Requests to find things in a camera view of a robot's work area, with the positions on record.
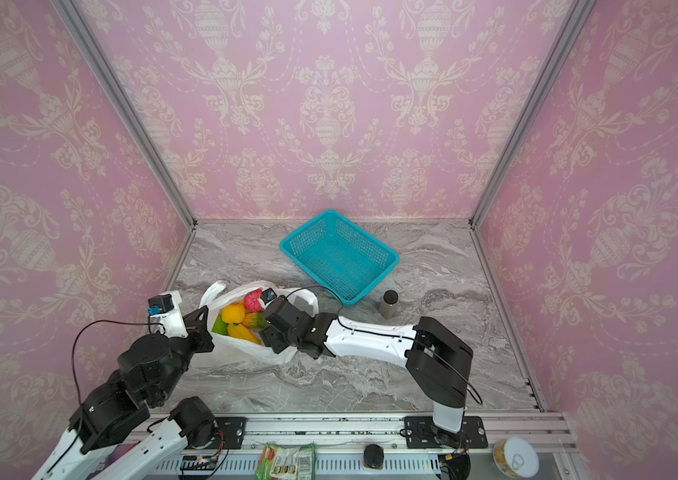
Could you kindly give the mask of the white plastic bag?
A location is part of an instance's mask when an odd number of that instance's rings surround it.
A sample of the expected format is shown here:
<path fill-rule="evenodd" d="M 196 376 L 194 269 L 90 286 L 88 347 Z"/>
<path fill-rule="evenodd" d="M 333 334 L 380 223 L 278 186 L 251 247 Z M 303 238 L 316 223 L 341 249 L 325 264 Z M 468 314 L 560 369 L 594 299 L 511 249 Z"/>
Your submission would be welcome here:
<path fill-rule="evenodd" d="M 251 291 L 272 288 L 278 295 L 290 295 L 289 301 L 297 308 L 315 315 L 319 312 L 317 296 L 309 290 L 296 288 L 280 288 L 272 282 L 256 280 L 229 290 L 222 281 L 217 281 L 207 288 L 201 297 L 200 307 L 209 308 L 209 328 L 223 307 L 242 301 Z M 197 369 L 217 369 L 230 365 L 245 364 L 251 368 L 264 366 L 282 366 L 290 362 L 297 354 L 297 349 L 286 347 L 282 352 L 275 353 L 270 347 L 256 345 L 247 340 L 235 339 L 229 336 L 213 333 L 214 349 L 212 352 L 197 353 L 191 361 L 191 366 Z"/>

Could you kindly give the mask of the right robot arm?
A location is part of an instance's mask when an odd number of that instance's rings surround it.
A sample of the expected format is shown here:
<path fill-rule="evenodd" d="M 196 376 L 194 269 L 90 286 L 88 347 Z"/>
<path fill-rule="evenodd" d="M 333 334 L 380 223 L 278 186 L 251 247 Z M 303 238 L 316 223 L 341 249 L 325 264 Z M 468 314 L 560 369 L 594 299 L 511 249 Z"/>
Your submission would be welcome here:
<path fill-rule="evenodd" d="M 462 433 L 467 398 L 482 398 L 470 382 L 474 351 L 432 317 L 415 325 L 389 326 L 357 322 L 338 313 L 311 315 L 272 289 L 259 301 L 264 306 L 264 343 L 279 354 L 294 347 L 313 359 L 360 357 L 404 368 L 433 402 L 435 441 L 456 449 L 465 446 Z"/>

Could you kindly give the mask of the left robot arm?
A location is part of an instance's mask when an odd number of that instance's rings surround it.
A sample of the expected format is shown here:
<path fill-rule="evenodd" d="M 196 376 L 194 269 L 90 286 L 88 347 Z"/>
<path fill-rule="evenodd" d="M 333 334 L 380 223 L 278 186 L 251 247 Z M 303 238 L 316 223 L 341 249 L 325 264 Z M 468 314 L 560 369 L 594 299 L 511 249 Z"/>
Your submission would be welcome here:
<path fill-rule="evenodd" d="M 216 448 L 217 466 L 229 447 L 210 408 L 197 396 L 181 400 L 155 431 L 107 467 L 100 464 L 163 406 L 198 353 L 214 349 L 209 310 L 186 316 L 187 334 L 166 329 L 137 339 L 118 358 L 109 379 L 80 400 L 57 446 L 36 473 L 38 479 L 143 479 L 183 450 Z"/>

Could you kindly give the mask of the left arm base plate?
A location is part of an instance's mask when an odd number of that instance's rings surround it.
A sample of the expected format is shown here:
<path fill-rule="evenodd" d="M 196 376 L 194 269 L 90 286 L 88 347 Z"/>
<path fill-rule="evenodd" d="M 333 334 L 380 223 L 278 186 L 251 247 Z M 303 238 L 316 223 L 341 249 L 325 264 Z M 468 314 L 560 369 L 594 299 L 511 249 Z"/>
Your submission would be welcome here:
<path fill-rule="evenodd" d="M 247 418 L 222 416 L 213 419 L 170 418 L 179 427 L 179 436 L 187 440 L 187 449 L 239 450 L 245 435 Z"/>

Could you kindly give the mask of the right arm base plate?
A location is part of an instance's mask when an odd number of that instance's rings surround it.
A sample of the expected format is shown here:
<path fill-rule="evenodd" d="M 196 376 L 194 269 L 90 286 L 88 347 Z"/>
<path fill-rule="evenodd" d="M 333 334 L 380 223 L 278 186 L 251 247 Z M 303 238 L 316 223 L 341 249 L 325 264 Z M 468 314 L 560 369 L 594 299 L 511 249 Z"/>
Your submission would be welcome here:
<path fill-rule="evenodd" d="M 470 450 L 489 446 L 483 420 L 478 416 L 464 416 L 456 433 L 437 427 L 430 416 L 407 416 L 399 434 L 409 449 Z"/>

